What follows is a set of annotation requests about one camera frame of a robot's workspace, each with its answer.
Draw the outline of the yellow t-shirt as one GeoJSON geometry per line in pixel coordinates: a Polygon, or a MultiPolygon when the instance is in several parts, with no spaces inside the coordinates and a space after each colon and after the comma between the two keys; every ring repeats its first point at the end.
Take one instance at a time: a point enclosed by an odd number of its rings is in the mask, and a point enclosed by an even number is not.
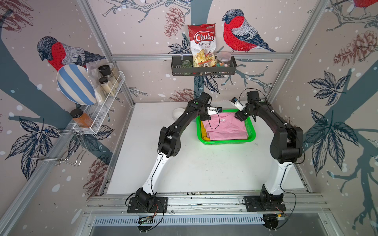
{"type": "Polygon", "coordinates": [[[201,129],[201,138],[204,141],[211,141],[211,139],[207,136],[207,131],[204,127],[203,121],[200,122],[200,129],[201,129]]]}

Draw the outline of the pink t-shirt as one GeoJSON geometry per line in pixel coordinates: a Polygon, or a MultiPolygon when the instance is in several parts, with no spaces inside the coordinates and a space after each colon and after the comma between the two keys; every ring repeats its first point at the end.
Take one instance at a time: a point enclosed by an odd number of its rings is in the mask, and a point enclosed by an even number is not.
{"type": "Polygon", "coordinates": [[[211,120],[203,124],[211,141],[248,139],[245,123],[236,119],[234,113],[211,115],[211,120]]]}

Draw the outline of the green plastic basket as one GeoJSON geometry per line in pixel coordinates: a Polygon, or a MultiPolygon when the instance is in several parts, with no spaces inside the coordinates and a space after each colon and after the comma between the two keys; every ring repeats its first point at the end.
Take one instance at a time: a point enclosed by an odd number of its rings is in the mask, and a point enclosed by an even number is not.
{"type": "MultiPolygon", "coordinates": [[[[237,109],[231,109],[231,110],[224,110],[222,113],[236,113],[237,109]]],[[[242,144],[246,142],[251,142],[256,138],[256,132],[253,127],[253,124],[251,122],[250,118],[247,118],[244,123],[247,129],[248,133],[248,139],[247,140],[225,140],[225,141],[204,141],[201,138],[201,129],[200,129],[200,117],[196,118],[196,125],[197,125],[197,136],[200,142],[202,142],[205,145],[226,145],[226,144],[242,144]]]]}

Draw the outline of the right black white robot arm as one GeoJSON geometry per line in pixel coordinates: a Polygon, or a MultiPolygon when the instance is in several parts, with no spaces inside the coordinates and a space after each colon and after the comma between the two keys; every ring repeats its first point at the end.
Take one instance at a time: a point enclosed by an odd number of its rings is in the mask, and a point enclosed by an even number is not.
{"type": "Polygon", "coordinates": [[[239,110],[235,118],[260,117],[274,133],[270,144],[270,154],[275,160],[269,178],[258,196],[244,197],[247,211],[285,211],[282,184],[290,168],[303,154],[303,130],[287,123],[266,100],[261,100],[257,90],[247,93],[247,103],[242,104],[236,97],[231,103],[239,110]]]}

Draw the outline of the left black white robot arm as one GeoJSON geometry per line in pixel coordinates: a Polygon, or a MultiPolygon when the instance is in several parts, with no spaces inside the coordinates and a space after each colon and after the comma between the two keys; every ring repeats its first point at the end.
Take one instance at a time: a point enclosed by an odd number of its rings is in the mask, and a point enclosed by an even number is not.
{"type": "Polygon", "coordinates": [[[188,102],[183,114],[169,127],[163,127],[159,133],[157,159],[148,178],[142,187],[136,190],[136,201],[147,211],[150,211],[157,198],[154,193],[154,185],[161,174],[165,163],[170,157],[174,157],[181,149],[181,135],[188,125],[198,116],[209,120],[211,95],[202,92],[199,98],[188,102]]]}

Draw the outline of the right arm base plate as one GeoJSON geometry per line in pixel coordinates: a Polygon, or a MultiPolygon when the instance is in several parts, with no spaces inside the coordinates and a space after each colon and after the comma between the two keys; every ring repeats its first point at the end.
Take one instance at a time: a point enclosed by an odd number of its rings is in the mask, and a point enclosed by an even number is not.
{"type": "Polygon", "coordinates": [[[272,195],[263,199],[260,196],[245,196],[242,203],[246,206],[247,212],[285,212],[286,206],[283,197],[283,194],[272,195]]]}

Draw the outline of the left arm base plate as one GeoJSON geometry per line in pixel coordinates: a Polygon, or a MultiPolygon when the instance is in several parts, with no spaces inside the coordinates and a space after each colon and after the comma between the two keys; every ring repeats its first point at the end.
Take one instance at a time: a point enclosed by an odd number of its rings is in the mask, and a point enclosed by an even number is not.
{"type": "Polygon", "coordinates": [[[132,197],[127,203],[127,213],[166,213],[167,203],[167,197],[152,197],[149,201],[144,202],[132,197]]]}

